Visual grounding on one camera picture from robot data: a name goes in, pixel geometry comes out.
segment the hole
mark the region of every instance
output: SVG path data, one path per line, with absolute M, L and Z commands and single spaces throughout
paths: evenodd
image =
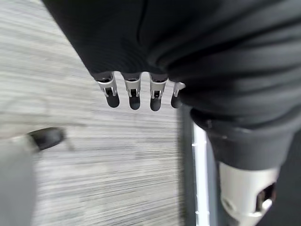
M 155 91 L 154 92 L 154 97 L 159 97 L 160 96 L 160 91 Z
M 272 202 L 276 199 L 276 183 L 268 186 L 267 188 L 263 189 L 257 195 L 256 200 L 256 210 L 255 212 L 261 212 L 264 209 L 267 209 L 271 206 Z
M 137 96 L 137 90 L 136 89 L 131 89 L 131 95 L 132 95 L 132 97 L 136 97 Z
M 105 88 L 105 91 L 108 95 L 113 94 L 113 91 L 111 88 Z

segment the black fabric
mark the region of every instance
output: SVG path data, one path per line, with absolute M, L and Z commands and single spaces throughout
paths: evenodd
M 218 160 L 253 170 L 285 160 L 301 126 L 300 0 L 44 3 L 92 76 L 149 71 L 184 82 L 180 98 Z

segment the white plastic part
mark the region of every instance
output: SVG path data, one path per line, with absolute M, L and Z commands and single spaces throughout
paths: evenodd
M 138 80 L 136 81 L 128 81 L 124 80 L 126 84 L 126 89 L 129 97 L 132 97 L 131 90 L 135 89 L 136 90 L 136 97 L 140 96 L 140 90 L 141 90 L 141 74 Z
M 155 82 L 153 80 L 151 80 L 151 76 L 150 76 L 150 96 L 152 99 L 155 98 L 155 91 L 159 91 L 159 99 L 162 98 L 163 93 L 164 93 L 164 89 L 165 89 L 165 85 L 167 83 L 166 81 L 163 82 Z
M 182 82 L 176 82 L 174 84 L 174 97 L 178 97 L 179 91 L 185 88 L 185 84 Z
M 112 90 L 113 96 L 117 95 L 117 84 L 116 84 L 116 80 L 115 80 L 115 76 L 112 73 L 112 80 L 109 82 L 101 82 L 101 81 L 97 81 L 101 91 L 104 93 L 104 95 L 106 97 L 109 97 L 109 95 L 107 94 L 107 91 L 105 89 L 110 88 Z
M 242 170 L 220 162 L 221 202 L 239 226 L 255 226 L 272 205 L 267 199 L 256 211 L 258 194 L 277 181 L 279 169 Z

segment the floor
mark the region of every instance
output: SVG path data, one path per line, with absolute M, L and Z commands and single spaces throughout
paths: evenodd
M 0 138 L 49 126 L 67 141 L 36 156 L 33 226 L 180 225 L 176 110 L 168 83 L 162 108 L 120 106 L 98 85 L 38 0 L 0 2 Z

